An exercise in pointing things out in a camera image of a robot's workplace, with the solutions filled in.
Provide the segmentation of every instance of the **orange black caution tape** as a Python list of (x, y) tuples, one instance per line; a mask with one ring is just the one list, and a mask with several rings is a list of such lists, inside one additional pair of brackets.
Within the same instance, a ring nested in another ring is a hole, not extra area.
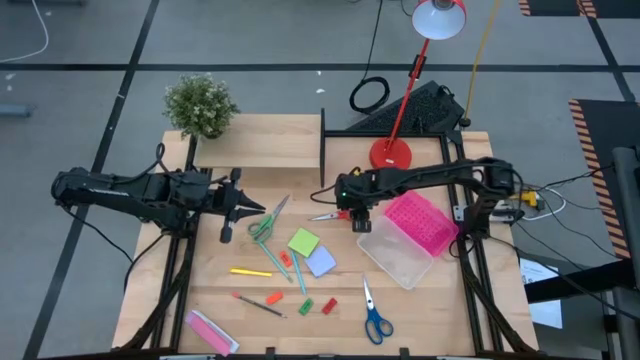
[(518, 6), (520, 6), (520, 11), (522, 12), (522, 15), (525, 15), (525, 16), (531, 15), (531, 8), (529, 7), (528, 0), (518, 0)]
[[(576, 126), (576, 131), (578, 132), (580, 146), (582, 147), (587, 167), (589, 167), (590, 170), (597, 170), (601, 168), (602, 166), (598, 161), (598, 155), (596, 155), (595, 148), (593, 147), (589, 128), (587, 127), (587, 123), (584, 121), (584, 114), (578, 100), (569, 100), (569, 110), (571, 111), (571, 117), (573, 117), (573, 123)], [(613, 244), (613, 250), (619, 258), (629, 258), (630, 254), (629, 248), (627, 247), (627, 241), (624, 237), (624, 233), (622, 232), (620, 221), (618, 221), (616, 210), (613, 208), (613, 201), (611, 201), (607, 182), (601, 171), (594, 173), (591, 179), (607, 226), (609, 240), (611, 240), (611, 243)]]
[(578, 9), (580, 9), (580, 16), (588, 16), (597, 18), (596, 8), (593, 6), (592, 0), (576, 0), (578, 2)]

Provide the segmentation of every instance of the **green sticky note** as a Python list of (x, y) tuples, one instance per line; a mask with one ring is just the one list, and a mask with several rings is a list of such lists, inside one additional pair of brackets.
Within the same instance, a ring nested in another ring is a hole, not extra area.
[(303, 228), (300, 228), (289, 241), (289, 247), (300, 253), (302, 256), (309, 257), (313, 249), (318, 245), (319, 241), (319, 237)]

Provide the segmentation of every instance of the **yellow pen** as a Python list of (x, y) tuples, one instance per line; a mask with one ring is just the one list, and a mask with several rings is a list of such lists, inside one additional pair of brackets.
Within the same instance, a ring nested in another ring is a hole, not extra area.
[(229, 272), (231, 272), (232, 274), (271, 277), (271, 273), (269, 272), (253, 271), (253, 270), (247, 270), (247, 269), (241, 269), (241, 268), (231, 268)]

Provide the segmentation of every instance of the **red eraser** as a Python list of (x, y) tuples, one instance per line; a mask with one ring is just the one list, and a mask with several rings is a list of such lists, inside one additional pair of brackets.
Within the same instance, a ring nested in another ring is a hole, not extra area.
[(322, 312), (325, 315), (329, 315), (329, 313), (331, 312), (331, 309), (333, 309), (334, 306), (336, 306), (336, 304), (338, 303), (338, 301), (334, 298), (331, 298), (331, 300), (329, 300), (329, 302), (327, 303), (327, 305), (325, 305), (322, 308)]
[(282, 296), (283, 296), (282, 291), (278, 291), (271, 294), (271, 296), (267, 298), (267, 305), (273, 305), (277, 303), (280, 299), (282, 299)]
[(287, 252), (284, 250), (280, 251), (280, 259), (282, 260), (282, 262), (284, 263), (284, 266), (286, 267), (293, 265), (293, 261), (291, 261), (289, 254), (287, 254)]

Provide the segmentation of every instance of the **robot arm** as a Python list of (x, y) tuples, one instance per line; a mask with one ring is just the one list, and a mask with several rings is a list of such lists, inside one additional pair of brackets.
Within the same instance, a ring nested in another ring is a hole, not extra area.
[[(473, 176), (481, 170), (483, 177)], [(402, 195), (408, 190), (441, 185), (462, 185), (478, 195), (465, 209), (463, 234), (484, 233), (489, 229), (489, 215), (497, 202), (514, 193), (511, 164), (494, 159), (459, 160), (451, 164), (426, 166), (409, 170), (380, 168), (361, 172), (359, 168), (336, 179), (336, 205), (348, 210), (354, 232), (370, 232), (369, 209), (380, 201)]]
[(215, 189), (206, 174), (173, 171), (141, 174), (135, 177), (90, 173), (83, 168), (58, 174), (51, 185), (51, 196), (58, 205), (100, 205), (142, 220), (153, 221), (162, 230), (182, 234), (194, 213), (225, 217), (220, 241), (231, 241), (231, 222), (264, 213), (264, 207), (236, 189), (240, 169), (233, 169), (230, 180)]

